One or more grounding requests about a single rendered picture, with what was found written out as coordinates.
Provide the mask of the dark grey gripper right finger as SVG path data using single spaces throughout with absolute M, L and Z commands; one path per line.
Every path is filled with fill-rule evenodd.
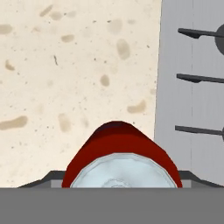
M 184 188 L 202 188 L 202 187 L 223 188 L 223 185 L 217 185 L 215 183 L 200 179 L 190 171 L 179 171 L 178 174 L 180 176 L 182 186 Z

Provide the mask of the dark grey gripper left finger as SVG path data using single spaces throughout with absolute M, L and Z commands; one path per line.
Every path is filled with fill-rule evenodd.
M 21 188 L 61 188 L 64 176 L 64 171 L 49 171 L 42 179 L 21 185 Z

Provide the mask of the red soda can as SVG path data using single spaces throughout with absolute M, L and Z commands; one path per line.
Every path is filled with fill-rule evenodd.
M 107 122 L 81 146 L 66 168 L 64 188 L 180 188 L 176 165 L 143 132 Z

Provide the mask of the grey stove hob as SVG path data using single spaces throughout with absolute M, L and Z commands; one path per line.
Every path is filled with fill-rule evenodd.
M 224 0 L 162 0 L 154 141 L 224 186 Z

